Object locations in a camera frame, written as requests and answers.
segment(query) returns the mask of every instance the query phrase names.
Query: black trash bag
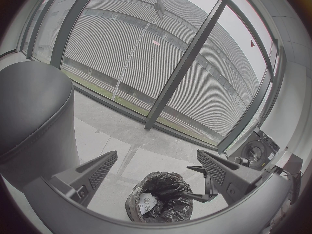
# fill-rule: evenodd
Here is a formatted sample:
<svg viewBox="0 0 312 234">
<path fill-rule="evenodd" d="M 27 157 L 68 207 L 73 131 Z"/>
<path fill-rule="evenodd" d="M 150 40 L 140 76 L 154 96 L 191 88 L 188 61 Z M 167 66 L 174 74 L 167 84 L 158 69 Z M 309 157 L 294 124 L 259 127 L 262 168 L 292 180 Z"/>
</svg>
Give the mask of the black trash bag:
<svg viewBox="0 0 312 234">
<path fill-rule="evenodd" d="M 154 172 L 137 184 L 126 200 L 126 212 L 134 222 L 166 223 L 190 220 L 193 200 L 182 194 L 192 192 L 189 184 L 176 173 Z M 141 193 L 151 193 L 157 204 L 147 213 L 141 214 Z"/>
</svg>

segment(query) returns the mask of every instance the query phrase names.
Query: concrete floor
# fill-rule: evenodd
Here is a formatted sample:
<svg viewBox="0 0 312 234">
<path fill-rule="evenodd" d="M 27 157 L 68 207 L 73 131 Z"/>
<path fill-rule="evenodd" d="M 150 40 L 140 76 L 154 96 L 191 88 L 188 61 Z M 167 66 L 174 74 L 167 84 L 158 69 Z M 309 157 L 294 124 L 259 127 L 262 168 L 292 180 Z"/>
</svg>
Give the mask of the concrete floor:
<svg viewBox="0 0 312 234">
<path fill-rule="evenodd" d="M 26 61 L 22 53 L 9 54 L 0 59 L 0 70 L 15 62 Z M 112 218 L 130 221 L 125 201 L 132 188 L 150 172 L 179 173 L 194 193 L 204 193 L 204 179 L 200 173 L 188 170 L 188 165 L 200 165 L 197 149 L 214 151 L 178 139 L 152 128 L 75 91 L 74 123 L 80 163 L 109 151 L 117 150 L 118 160 L 100 185 L 88 208 Z M 8 184 L 8 189 L 25 215 L 42 233 L 50 233 L 31 209 L 25 196 Z M 205 204 L 194 201 L 191 219 L 212 214 L 227 207 L 221 195 Z"/>
</svg>

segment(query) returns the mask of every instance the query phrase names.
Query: grass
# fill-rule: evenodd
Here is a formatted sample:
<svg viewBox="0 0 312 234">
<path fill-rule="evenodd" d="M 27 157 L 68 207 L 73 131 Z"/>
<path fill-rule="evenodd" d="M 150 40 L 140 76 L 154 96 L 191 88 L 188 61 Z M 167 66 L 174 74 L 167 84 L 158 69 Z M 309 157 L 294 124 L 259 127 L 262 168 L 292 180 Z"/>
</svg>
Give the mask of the grass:
<svg viewBox="0 0 312 234">
<path fill-rule="evenodd" d="M 77 76 L 77 75 L 75 75 L 75 74 L 73 74 L 73 73 L 71 73 L 71 72 L 69 72 L 69 71 L 67 71 L 65 69 L 62 69 L 62 71 L 69 78 L 71 78 L 73 81 L 75 81 L 75 82 L 77 82 L 77 83 L 79 83 L 79 84 L 89 88 L 92 91 L 95 91 L 95 92 L 99 93 L 100 95 L 102 95 L 104 97 L 112 99 L 113 93 L 111 93 L 110 91 L 107 91 L 106 89 L 101 88 L 98 85 L 95 85 L 95 84 L 93 84 L 93 83 L 91 83 L 89 81 L 86 81 L 86 80 L 82 79 L 81 77 L 79 77 L 79 76 Z M 139 114 L 144 115 L 144 116 L 147 116 L 148 113 L 149 113 L 148 110 L 146 110 L 146 109 L 144 109 L 142 107 L 139 107 L 138 105 L 135 105 L 132 102 L 130 102 L 130 101 L 124 99 L 124 98 L 121 98 L 119 96 L 115 96 L 115 101 L 117 103 L 119 103 L 119 104 L 129 108 L 129 109 L 132 109 L 135 112 L 138 112 Z M 184 128 L 184 127 L 182 127 L 182 126 L 180 126 L 180 125 L 178 125 L 176 123 L 173 123 L 173 122 L 171 122 L 171 121 L 169 121 L 169 120 L 167 120 L 167 119 L 165 119 L 163 117 L 158 117 L 157 121 L 159 123 L 162 123 L 162 124 L 168 126 L 168 127 L 173 128 L 173 129 L 175 129 L 175 130 L 177 130 L 179 132 L 182 132 L 184 134 L 187 134 L 189 136 L 192 136 L 194 138 L 202 140 L 202 141 L 204 141 L 206 143 L 209 143 L 211 145 L 217 145 L 217 143 L 215 141 L 213 141 L 211 139 L 208 139 L 208 138 L 206 138 L 206 137 L 204 137 L 202 135 L 199 135 L 199 134 L 197 134 L 197 133 L 195 133 L 193 131 L 190 131 L 190 130 L 188 130 L 188 129 L 186 129 L 186 128 Z"/>
</svg>

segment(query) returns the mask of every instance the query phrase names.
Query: washing machine door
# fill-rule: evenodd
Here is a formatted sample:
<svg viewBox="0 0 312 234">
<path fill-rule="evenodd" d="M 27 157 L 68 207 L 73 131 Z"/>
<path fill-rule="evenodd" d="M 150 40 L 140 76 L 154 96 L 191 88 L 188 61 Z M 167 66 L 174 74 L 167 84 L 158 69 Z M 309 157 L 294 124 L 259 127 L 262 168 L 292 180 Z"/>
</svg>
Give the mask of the washing machine door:
<svg viewBox="0 0 312 234">
<path fill-rule="evenodd" d="M 241 157 L 249 158 L 250 168 L 261 170 L 265 166 L 268 150 L 260 140 L 248 142 L 241 151 Z"/>
</svg>

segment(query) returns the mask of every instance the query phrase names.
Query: textured grip pad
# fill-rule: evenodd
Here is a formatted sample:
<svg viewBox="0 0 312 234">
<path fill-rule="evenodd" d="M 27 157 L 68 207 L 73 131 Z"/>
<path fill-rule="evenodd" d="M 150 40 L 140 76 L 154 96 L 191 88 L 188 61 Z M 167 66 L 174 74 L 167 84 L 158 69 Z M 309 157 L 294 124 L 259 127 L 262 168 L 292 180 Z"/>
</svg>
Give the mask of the textured grip pad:
<svg viewBox="0 0 312 234">
<path fill-rule="evenodd" d="M 94 190 L 107 175 L 114 163 L 117 161 L 117 152 L 115 152 L 107 161 L 101 165 L 91 177 L 89 177 L 90 184 Z"/>
<path fill-rule="evenodd" d="M 212 159 L 210 159 L 208 155 L 203 154 L 200 150 L 197 151 L 197 160 L 205 168 L 208 175 L 211 176 L 220 185 L 222 185 L 225 171 Z"/>
</svg>

